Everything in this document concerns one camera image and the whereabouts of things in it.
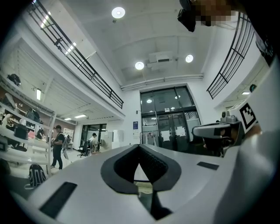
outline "sign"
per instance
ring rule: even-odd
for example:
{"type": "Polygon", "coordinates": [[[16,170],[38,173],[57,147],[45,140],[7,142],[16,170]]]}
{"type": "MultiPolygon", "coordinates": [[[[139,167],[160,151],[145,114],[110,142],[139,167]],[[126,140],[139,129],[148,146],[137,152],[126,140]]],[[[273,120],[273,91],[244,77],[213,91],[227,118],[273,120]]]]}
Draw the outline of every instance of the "sign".
{"type": "Polygon", "coordinates": [[[133,133],[138,133],[138,121],[133,122],[133,133]]]}

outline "black metal railing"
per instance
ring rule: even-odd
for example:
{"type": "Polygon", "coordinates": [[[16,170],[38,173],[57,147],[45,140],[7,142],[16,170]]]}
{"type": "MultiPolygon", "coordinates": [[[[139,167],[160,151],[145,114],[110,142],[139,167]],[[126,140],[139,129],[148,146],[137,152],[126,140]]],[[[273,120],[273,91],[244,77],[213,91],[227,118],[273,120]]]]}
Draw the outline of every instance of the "black metal railing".
{"type": "Polygon", "coordinates": [[[218,75],[207,89],[212,99],[222,91],[240,67],[252,43],[253,36],[254,29],[248,16],[239,13],[235,34],[227,57],[218,75]]]}
{"type": "Polygon", "coordinates": [[[78,48],[75,47],[73,42],[54,21],[53,17],[43,7],[39,0],[33,1],[28,8],[28,13],[58,50],[60,50],[74,66],[114,103],[120,108],[123,108],[123,101],[121,98],[104,81],[88,60],[81,54],[78,48]]]}

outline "glass door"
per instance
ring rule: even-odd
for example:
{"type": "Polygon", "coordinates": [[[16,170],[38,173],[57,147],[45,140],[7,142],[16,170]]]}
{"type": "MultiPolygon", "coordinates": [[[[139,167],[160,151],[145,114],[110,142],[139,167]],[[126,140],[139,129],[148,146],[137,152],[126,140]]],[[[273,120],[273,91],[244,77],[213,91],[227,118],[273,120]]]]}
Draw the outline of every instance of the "glass door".
{"type": "Polygon", "coordinates": [[[173,151],[187,152],[188,134],[183,113],[157,117],[159,145],[173,151]]]}

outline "chair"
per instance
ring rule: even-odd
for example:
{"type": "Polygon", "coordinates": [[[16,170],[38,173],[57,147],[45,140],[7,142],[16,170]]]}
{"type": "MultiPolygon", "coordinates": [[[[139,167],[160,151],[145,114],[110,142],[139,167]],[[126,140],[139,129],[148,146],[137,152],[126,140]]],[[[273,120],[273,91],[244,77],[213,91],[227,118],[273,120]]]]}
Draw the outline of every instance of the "chair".
{"type": "Polygon", "coordinates": [[[83,150],[80,150],[80,149],[77,150],[78,152],[81,153],[81,154],[79,154],[79,155],[77,155],[77,156],[80,156],[80,158],[81,158],[82,156],[86,156],[87,149],[88,149],[88,142],[86,141],[86,142],[84,143],[83,150]]]}

